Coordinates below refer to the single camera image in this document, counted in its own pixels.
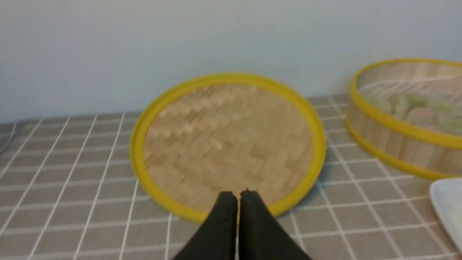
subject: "bamboo steamer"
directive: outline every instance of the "bamboo steamer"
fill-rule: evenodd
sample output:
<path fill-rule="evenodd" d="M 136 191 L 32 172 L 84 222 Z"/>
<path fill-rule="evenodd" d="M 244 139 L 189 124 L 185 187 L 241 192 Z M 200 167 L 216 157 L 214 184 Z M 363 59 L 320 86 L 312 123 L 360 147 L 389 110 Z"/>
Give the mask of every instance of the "bamboo steamer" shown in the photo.
<path fill-rule="evenodd" d="M 426 179 L 462 177 L 461 135 L 399 120 L 369 102 L 371 93 L 437 94 L 460 109 L 462 64 L 399 59 L 367 66 L 353 77 L 346 111 L 348 131 L 377 158 Z"/>
<path fill-rule="evenodd" d="M 284 213 L 314 185 L 325 153 L 310 104 L 249 74 L 204 76 L 167 91 L 139 118 L 130 147 L 145 191 L 198 223 L 221 191 L 256 190 L 274 216 Z"/>

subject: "white wall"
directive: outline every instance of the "white wall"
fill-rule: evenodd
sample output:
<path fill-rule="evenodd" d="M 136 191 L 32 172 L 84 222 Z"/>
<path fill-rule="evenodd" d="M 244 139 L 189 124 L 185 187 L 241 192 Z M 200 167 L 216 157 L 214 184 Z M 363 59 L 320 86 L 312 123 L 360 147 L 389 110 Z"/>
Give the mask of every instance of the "white wall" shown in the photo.
<path fill-rule="evenodd" d="M 343 92 L 377 60 L 462 61 L 461 10 L 461 0 L 0 0 L 0 121 L 140 110 L 223 71 Z"/>

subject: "white plate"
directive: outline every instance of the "white plate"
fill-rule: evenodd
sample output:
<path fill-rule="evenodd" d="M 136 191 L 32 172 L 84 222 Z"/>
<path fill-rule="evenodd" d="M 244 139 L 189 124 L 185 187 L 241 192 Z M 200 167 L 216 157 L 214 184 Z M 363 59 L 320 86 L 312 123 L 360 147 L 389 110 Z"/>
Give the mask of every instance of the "white plate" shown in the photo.
<path fill-rule="evenodd" d="M 441 224 L 462 252 L 462 178 L 433 182 L 430 198 Z"/>

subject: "yellow rim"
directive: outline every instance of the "yellow rim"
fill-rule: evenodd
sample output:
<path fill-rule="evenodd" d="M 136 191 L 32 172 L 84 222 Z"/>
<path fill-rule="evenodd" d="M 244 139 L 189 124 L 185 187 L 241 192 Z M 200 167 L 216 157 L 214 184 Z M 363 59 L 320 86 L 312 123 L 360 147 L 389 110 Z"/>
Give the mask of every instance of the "yellow rim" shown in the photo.
<path fill-rule="evenodd" d="M 304 98 L 281 83 L 249 74 L 216 74 L 192 79 L 176 86 L 155 99 L 141 114 L 133 130 L 130 142 L 130 159 L 141 186 L 152 199 L 170 212 L 197 223 L 203 222 L 208 213 L 186 207 L 171 199 L 156 186 L 149 176 L 143 156 L 145 137 L 151 122 L 170 102 L 194 89 L 230 82 L 258 86 L 279 94 L 300 110 L 311 130 L 314 151 L 311 166 L 292 193 L 268 206 L 269 211 L 274 216 L 289 210 L 308 193 L 321 171 L 326 154 L 324 129 L 317 113 Z"/>
<path fill-rule="evenodd" d="M 363 147 L 366 151 L 370 152 L 374 156 L 376 156 L 378 159 L 408 173 L 413 173 L 414 175 L 429 179 L 429 180 L 437 180 L 437 179 L 443 179 L 443 178 L 455 178 L 459 177 L 457 175 L 452 175 L 452 174 L 444 174 L 444 173 L 438 173 L 434 171 L 429 171 L 424 168 L 416 167 L 408 162 L 402 161 L 397 159 L 396 157 L 393 157 L 389 154 L 384 153 L 383 151 L 379 150 L 375 146 L 371 145 L 367 140 L 363 139 L 361 135 L 356 132 L 356 130 L 353 128 L 351 122 L 349 119 L 345 119 L 345 125 L 348 131 L 350 132 L 351 136 L 353 139 L 355 139 L 361 147 Z"/>
<path fill-rule="evenodd" d="M 440 64 L 462 67 L 462 64 L 457 63 L 457 62 L 429 60 L 429 59 L 396 59 L 396 60 L 388 60 L 388 61 L 374 63 L 372 65 L 362 68 L 353 77 L 351 81 L 351 85 L 350 85 L 350 96 L 351 96 L 352 101 L 358 106 L 358 108 L 362 112 L 367 114 L 370 118 L 404 135 L 411 136 L 412 138 L 419 139 L 421 141 L 433 143 L 438 146 L 448 147 L 452 149 L 462 149 L 462 137 L 432 132 L 432 131 L 408 124 L 406 122 L 397 120 L 393 116 L 385 112 L 382 112 L 381 110 L 371 105 L 366 100 L 366 98 L 359 92 L 358 86 L 356 85 L 356 81 L 359 75 L 361 75 L 363 72 L 371 68 L 381 66 L 384 64 L 396 63 L 396 62 L 432 62 L 432 63 L 440 63 Z"/>

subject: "woven bamboo surface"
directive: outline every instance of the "woven bamboo surface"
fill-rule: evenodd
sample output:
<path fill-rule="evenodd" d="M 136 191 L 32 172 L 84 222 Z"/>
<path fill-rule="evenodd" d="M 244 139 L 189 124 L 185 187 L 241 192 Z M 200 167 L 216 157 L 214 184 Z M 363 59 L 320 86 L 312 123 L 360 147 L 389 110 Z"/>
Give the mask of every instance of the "woven bamboo surface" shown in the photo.
<path fill-rule="evenodd" d="M 220 191 L 257 190 L 272 204 L 307 173 L 310 129 L 289 101 L 263 88 L 214 85 L 167 105 L 146 138 L 146 168 L 177 202 L 209 212 Z"/>

